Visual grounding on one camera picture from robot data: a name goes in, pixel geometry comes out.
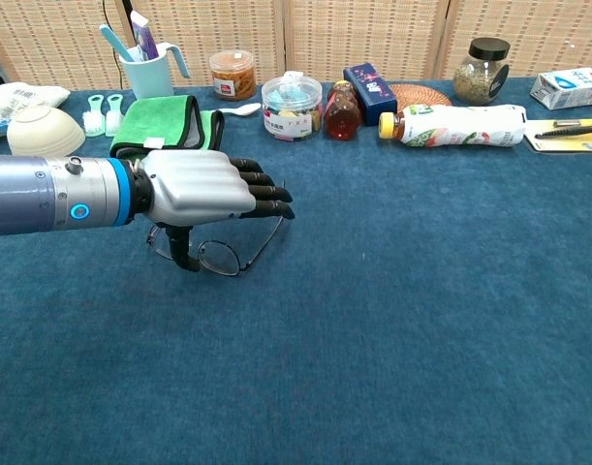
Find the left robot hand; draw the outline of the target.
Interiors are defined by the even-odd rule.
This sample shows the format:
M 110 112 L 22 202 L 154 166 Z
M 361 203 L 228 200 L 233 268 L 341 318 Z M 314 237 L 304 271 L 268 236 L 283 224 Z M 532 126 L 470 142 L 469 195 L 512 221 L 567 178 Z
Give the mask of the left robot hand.
M 206 269 L 236 276 L 251 267 L 273 238 L 269 235 L 245 263 L 231 245 L 221 240 L 201 242 L 197 255 L 191 256 L 194 227 L 266 217 L 276 217 L 276 225 L 280 226 L 295 218 L 289 191 L 275 184 L 252 159 L 231 158 L 210 149 L 154 149 L 133 162 L 132 167 L 151 188 L 145 211 L 154 223 L 149 243 L 157 248 L 157 232 L 164 232 L 169 250 L 162 256 L 189 271 Z

